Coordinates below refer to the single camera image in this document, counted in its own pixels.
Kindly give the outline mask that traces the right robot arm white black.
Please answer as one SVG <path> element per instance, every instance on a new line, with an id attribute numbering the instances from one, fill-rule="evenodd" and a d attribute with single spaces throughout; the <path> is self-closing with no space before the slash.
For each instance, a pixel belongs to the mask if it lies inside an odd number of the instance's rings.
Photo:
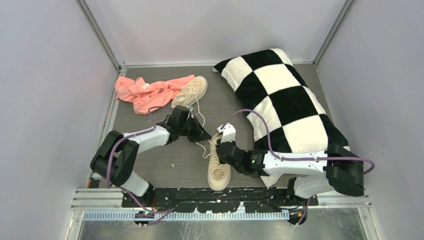
<path id="1" fill-rule="evenodd" d="M 364 159 L 335 144 L 314 153 L 283 153 L 270 150 L 245 151 L 234 141 L 216 145 L 220 163 L 251 178 L 278 180 L 295 175 L 287 184 L 285 198 L 299 205 L 314 195 L 336 191 L 342 195 L 364 195 Z"/>

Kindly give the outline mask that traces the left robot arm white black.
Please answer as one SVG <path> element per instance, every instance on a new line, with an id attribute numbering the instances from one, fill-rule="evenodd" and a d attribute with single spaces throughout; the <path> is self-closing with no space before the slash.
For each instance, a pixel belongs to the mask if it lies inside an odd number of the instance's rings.
<path id="1" fill-rule="evenodd" d="M 153 186 L 134 172 L 137 155 L 169 145 L 179 137 L 187 137 L 191 143 L 212 138 L 189 108 L 178 105 L 164 121 L 148 129 L 132 133 L 110 131 L 94 154 L 90 169 L 110 184 L 132 193 L 141 207 L 148 207 L 154 199 L 150 191 Z"/>

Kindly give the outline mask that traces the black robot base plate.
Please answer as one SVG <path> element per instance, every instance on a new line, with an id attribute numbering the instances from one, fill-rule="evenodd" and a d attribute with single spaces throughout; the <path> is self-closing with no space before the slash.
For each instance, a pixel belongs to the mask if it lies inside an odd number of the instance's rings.
<path id="1" fill-rule="evenodd" d="M 281 210 L 301 210 L 306 204 L 318 206 L 318 198 L 306 200 L 289 196 L 285 187 L 229 187 L 213 191 L 207 187 L 157 187 L 150 188 L 143 196 L 131 196 L 122 191 L 124 208 L 153 208 L 177 213 L 234 213 L 244 208 L 247 213 L 276 213 Z"/>

